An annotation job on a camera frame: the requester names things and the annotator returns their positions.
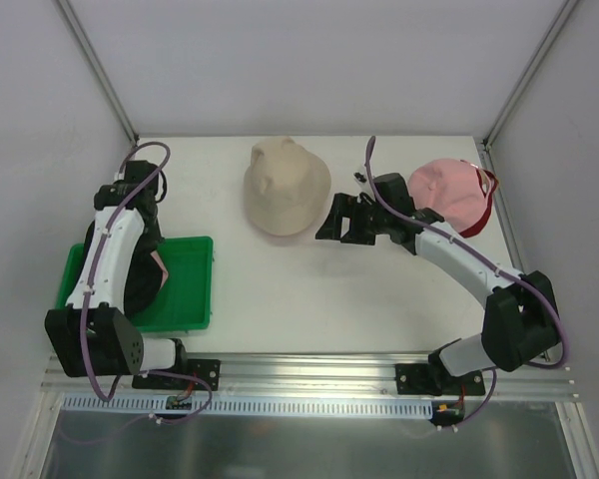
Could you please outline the beige bucket hat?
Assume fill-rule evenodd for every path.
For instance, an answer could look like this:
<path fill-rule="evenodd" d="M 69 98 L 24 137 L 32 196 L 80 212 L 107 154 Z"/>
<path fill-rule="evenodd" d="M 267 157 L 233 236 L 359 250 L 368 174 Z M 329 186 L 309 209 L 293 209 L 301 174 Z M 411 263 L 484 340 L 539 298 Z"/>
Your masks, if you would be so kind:
<path fill-rule="evenodd" d="M 251 150 L 244 175 L 244 207 L 261 231 L 288 237 L 319 216 L 331 187 L 326 163 L 290 137 L 265 138 Z"/>

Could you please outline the pink cap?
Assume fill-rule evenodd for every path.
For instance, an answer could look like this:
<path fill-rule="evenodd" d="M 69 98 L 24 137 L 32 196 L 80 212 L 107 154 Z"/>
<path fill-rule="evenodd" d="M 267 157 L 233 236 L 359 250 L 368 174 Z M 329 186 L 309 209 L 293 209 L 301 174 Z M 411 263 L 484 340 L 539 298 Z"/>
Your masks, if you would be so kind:
<path fill-rule="evenodd" d="M 461 234 L 483 212 L 478 169 L 463 160 L 437 159 L 415 170 L 407 181 L 407 189 L 418 210 L 434 210 Z"/>

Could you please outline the dark red cap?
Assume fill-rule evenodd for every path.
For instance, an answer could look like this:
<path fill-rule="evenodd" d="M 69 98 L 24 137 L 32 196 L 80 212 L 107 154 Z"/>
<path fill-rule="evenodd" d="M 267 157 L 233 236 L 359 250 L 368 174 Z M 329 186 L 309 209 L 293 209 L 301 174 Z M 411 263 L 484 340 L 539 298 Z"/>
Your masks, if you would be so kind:
<path fill-rule="evenodd" d="M 499 187 L 498 179 L 490 171 L 478 169 L 477 175 L 480 180 L 480 185 L 484 196 L 483 212 L 477 222 L 461 233 L 461 235 L 466 239 L 477 236 L 487 226 L 492 214 L 494 194 Z"/>

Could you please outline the black bucket hat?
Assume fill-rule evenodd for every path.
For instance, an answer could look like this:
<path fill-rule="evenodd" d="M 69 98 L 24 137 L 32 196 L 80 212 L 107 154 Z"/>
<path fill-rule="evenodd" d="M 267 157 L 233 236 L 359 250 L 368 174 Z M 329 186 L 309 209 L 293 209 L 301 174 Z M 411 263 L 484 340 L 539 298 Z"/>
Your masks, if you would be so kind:
<path fill-rule="evenodd" d="M 92 247 L 94 237 L 97 236 L 96 245 Z M 96 275 L 94 276 L 95 281 L 98 278 L 97 274 L 105 272 L 107 266 L 103 264 L 107 263 L 105 254 L 107 251 L 108 242 L 105 241 L 101 254 L 96 261 L 95 249 L 100 242 L 100 233 L 96 234 L 96 222 L 93 221 L 89 225 L 84 242 L 84 251 L 82 257 L 82 269 L 87 265 L 89 254 L 91 249 L 94 250 L 93 257 L 91 258 L 95 266 Z M 128 317 L 137 314 L 146 309 L 156 298 L 160 291 L 161 272 L 159 267 L 151 258 L 151 252 L 157 250 L 157 244 L 140 244 L 140 237 L 135 244 L 133 253 L 131 255 L 129 267 L 126 274 L 126 282 L 124 288 L 124 311 Z"/>

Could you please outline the pink black-trimmed hat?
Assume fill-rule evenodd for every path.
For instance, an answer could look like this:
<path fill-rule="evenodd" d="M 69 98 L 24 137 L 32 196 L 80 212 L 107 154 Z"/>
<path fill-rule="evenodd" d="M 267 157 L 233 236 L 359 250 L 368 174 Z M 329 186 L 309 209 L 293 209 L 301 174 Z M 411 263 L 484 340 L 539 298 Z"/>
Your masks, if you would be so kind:
<path fill-rule="evenodd" d="M 156 263 L 156 265 L 160 269 L 160 272 L 161 272 L 160 287 L 163 287 L 169 278 L 169 272 L 168 272 L 162 258 L 159 255 L 159 252 L 157 250 L 154 250 L 151 252 L 151 258 L 153 259 L 153 261 Z"/>

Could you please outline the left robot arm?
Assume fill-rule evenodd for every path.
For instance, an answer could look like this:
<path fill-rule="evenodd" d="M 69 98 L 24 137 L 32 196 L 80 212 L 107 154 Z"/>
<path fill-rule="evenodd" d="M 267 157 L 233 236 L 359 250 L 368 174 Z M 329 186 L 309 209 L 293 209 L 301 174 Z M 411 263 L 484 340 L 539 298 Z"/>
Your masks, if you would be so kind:
<path fill-rule="evenodd" d="M 190 365 L 177 339 L 146 338 L 131 319 L 146 310 L 168 273 L 158 255 L 159 171 L 131 161 L 94 196 L 95 218 L 85 238 L 83 265 L 63 306 L 45 329 L 69 377 L 124 376 L 155 369 L 168 388 L 186 383 Z"/>

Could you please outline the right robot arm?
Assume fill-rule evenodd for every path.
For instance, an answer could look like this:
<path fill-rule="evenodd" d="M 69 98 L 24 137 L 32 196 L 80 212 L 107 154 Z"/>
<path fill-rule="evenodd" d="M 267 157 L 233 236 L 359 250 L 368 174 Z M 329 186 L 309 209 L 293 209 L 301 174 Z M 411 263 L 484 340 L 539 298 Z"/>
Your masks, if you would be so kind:
<path fill-rule="evenodd" d="M 439 213 L 417 208 L 401 175 L 382 175 L 368 184 L 370 190 L 358 196 L 334 195 L 316 239 L 373 245 L 386 235 L 439 267 L 484 311 L 479 333 L 437 348 L 423 363 L 397 366 L 399 393 L 481 395 L 483 371 L 512 372 L 561 343 L 554 291 L 545 274 L 496 265 Z"/>

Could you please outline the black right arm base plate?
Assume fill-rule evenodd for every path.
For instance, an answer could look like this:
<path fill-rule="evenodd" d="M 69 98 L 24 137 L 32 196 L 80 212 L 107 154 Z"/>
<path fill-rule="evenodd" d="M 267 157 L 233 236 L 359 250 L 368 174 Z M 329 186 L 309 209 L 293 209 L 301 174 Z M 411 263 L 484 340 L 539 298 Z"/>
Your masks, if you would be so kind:
<path fill-rule="evenodd" d="M 462 394 L 483 396 L 485 386 L 479 371 L 452 376 L 443 368 L 424 363 L 394 365 L 396 390 L 399 395 L 428 395 L 433 397 Z"/>

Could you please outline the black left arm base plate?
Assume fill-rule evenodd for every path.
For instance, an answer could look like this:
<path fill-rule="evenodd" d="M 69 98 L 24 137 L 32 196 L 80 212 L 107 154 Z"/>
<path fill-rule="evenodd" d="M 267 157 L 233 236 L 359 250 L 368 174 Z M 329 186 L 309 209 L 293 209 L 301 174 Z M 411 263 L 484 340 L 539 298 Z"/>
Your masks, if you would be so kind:
<path fill-rule="evenodd" d="M 221 375 L 221 362 L 218 359 L 189 358 L 168 369 L 168 372 L 196 377 L 206 382 L 213 391 L 219 387 Z M 190 385 L 188 379 L 175 378 L 156 374 L 135 376 L 132 388 L 136 390 L 167 390 L 184 392 Z M 202 384 L 193 383 L 193 390 L 204 390 Z"/>

